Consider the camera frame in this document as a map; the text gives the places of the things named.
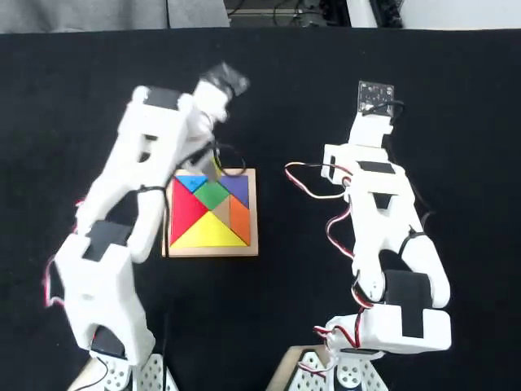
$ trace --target tangram piece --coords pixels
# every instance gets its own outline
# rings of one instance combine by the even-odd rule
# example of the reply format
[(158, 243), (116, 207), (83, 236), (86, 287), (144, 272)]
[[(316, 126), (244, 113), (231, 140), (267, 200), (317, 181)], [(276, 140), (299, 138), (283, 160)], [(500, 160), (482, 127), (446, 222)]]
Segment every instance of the tangram piece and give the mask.
[(197, 222), (207, 211), (206, 208), (186, 187), (177, 179), (173, 180), (173, 203), (170, 244), (174, 243), (179, 236), (185, 233), (195, 222)]
[(241, 201), (246, 208), (249, 208), (246, 175), (241, 175), (240, 177), (223, 176), (220, 182), (221, 185), (230, 192), (230, 194), (233, 194), (235, 198)]
[(228, 191), (218, 182), (206, 182), (194, 193), (208, 209), (218, 206), (227, 196)]
[(217, 216), (219, 220), (224, 222), (226, 226), (230, 227), (230, 198), (232, 195), (228, 195), (224, 201), (222, 201), (218, 206), (216, 206), (212, 213)]
[(177, 239), (173, 248), (246, 247), (247, 245), (215, 214), (208, 211)]
[(184, 185), (191, 193), (203, 186), (206, 177), (203, 175), (178, 175), (176, 179)]
[(250, 211), (234, 196), (230, 197), (231, 229), (244, 243), (250, 244)]

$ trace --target green square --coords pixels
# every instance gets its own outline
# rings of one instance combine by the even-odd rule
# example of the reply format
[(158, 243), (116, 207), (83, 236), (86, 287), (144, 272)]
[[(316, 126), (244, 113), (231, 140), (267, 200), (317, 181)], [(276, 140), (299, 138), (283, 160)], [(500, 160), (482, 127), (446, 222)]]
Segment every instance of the green square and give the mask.
[(218, 182), (206, 182), (194, 193), (194, 196), (210, 210), (218, 206), (228, 195), (229, 192)]

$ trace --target yellow triangle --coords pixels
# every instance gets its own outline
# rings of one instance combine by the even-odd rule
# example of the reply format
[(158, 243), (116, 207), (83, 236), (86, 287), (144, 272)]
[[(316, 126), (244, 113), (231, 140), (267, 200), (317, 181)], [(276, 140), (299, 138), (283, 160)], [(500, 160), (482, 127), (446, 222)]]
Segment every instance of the yellow triangle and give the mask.
[(247, 244), (208, 211), (171, 246), (186, 247), (247, 247)]

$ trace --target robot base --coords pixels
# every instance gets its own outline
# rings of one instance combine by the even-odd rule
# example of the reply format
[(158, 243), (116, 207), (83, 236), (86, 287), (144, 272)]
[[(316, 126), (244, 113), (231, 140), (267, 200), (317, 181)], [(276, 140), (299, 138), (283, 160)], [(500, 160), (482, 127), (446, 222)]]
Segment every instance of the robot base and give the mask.
[[(130, 368), (121, 360), (107, 356), (101, 358), (108, 367), (108, 373), (102, 381), (89, 387), (89, 391), (162, 391), (163, 390), (163, 356), (152, 354), (138, 373), (136, 381), (129, 381)], [(68, 391), (74, 391), (84, 385), (92, 384), (105, 374), (105, 367), (97, 359), (89, 360), (81, 374), (74, 380)], [(168, 368), (166, 368), (167, 391), (179, 391)]]
[(337, 366), (325, 372), (329, 380), (297, 367), (301, 361), (313, 369), (323, 369), (327, 362), (323, 345), (293, 346), (282, 359), (266, 391), (387, 391), (369, 360), (351, 354), (341, 358)]

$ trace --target black circuit board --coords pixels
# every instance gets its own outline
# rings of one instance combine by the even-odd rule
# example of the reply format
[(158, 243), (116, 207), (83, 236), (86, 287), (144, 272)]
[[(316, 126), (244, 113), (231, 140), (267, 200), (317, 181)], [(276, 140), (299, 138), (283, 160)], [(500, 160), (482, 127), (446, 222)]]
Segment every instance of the black circuit board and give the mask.
[[(363, 112), (367, 105), (376, 106), (377, 104), (394, 99), (394, 86), (390, 84), (373, 83), (370, 81), (358, 82), (358, 111)], [(374, 114), (380, 116), (392, 116), (393, 106), (378, 108)]]

